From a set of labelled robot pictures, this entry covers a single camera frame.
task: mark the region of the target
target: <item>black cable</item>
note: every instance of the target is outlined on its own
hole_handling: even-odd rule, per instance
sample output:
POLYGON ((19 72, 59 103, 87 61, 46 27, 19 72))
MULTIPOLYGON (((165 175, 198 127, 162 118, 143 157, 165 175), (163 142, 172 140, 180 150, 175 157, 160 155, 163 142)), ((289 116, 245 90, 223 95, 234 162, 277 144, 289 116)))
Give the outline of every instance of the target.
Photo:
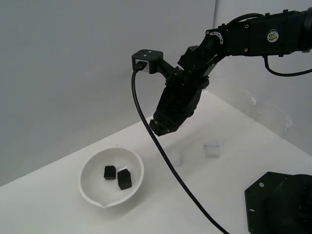
POLYGON ((242 20, 246 20, 246 19, 250 19, 250 18, 256 18, 256 17, 260 17, 260 16, 263 16, 263 14, 259 14, 259 13, 249 13, 249 14, 245 14, 245 15, 242 15, 242 16, 239 16, 233 20, 231 20, 227 26, 228 27, 231 27, 233 26, 234 24, 242 21, 242 20))
POLYGON ((206 216, 206 218, 209 219, 209 221, 215 225, 215 227, 217 227, 222 233, 224 234, 229 234, 224 228, 222 228, 209 214, 208 212, 204 209, 204 207, 200 204, 200 202, 196 199, 196 197, 192 194, 192 192, 189 190, 189 188, 186 186, 186 184, 183 182, 183 180, 181 179, 181 177, 179 176, 179 174, 176 172, 175 168, 173 167, 173 165, 171 164, 170 160, 168 159, 165 151, 162 149, 159 141, 157 140, 156 136, 154 135, 152 129, 150 128, 150 126, 148 125, 145 116, 140 108, 140 104, 137 100, 137 92, 136 92, 136 74, 138 73, 138 71, 143 70, 146 67, 146 63, 139 61, 136 64, 135 69, 133 70, 132 73, 132 78, 131 78, 131 87, 132 87, 132 95, 133 95, 133 99, 135 101, 135 105, 136 105, 136 109, 137 112, 146 128, 146 130, 148 131, 148 133, 150 134, 152 140, 154 141, 156 147, 158 148, 159 152, 161 153, 162 157, 164 158, 166 164, 168 165, 170 171, 174 174, 175 178, 177 179, 177 181, 180 183, 180 185, 182 186, 182 188, 184 189, 184 191, 187 193, 187 195, 192 199, 192 201, 196 204, 196 206, 200 209, 200 211, 202 211, 202 213, 206 216))
POLYGON ((312 69, 309 69, 309 70, 303 71, 303 72, 295 72, 295 73, 288 73, 288 74, 275 72, 275 71, 271 70, 271 68, 269 67, 268 56, 264 56, 263 59, 264 59, 265 68, 270 73, 272 73, 273 75, 276 75, 276 76, 279 76, 279 77, 296 77, 296 76, 301 76, 301 75, 308 74, 308 73, 312 72, 312 69))

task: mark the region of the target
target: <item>gray wall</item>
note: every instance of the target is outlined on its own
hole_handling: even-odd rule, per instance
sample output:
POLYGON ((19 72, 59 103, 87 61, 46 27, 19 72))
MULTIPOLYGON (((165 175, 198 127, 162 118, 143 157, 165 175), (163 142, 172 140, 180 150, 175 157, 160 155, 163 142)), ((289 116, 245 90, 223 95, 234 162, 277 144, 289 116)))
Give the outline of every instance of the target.
MULTIPOLYGON (((2 0, 0 185, 137 122, 131 55, 176 64, 214 11, 215 0, 2 0)), ((149 116, 164 78, 137 86, 149 116)))
MULTIPOLYGON (((217 0, 214 26, 246 13, 303 11, 311 0, 217 0)), ((312 68, 312 53, 269 57, 272 69, 291 73, 312 68)), ((263 58, 228 57, 211 74, 209 90, 312 155, 312 74, 277 77, 263 58)))

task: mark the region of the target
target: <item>white tabletop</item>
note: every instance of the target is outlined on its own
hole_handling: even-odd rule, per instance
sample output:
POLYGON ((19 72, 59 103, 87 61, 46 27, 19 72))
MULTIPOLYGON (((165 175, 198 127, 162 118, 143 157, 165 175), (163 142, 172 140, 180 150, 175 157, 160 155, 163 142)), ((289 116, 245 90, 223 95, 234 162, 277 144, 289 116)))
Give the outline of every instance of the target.
MULTIPOLYGON (((178 172, 231 234, 249 233, 244 191, 267 171, 312 175, 311 156, 208 92, 194 116, 160 141, 169 156, 182 152, 178 172), (206 158, 203 144, 216 142, 221 156, 206 158)), ((1 234, 124 232, 220 233, 176 182, 141 122, 0 187, 1 234), (116 145, 142 157, 145 177, 128 202, 102 209, 82 198, 78 178, 92 155, 116 145)))

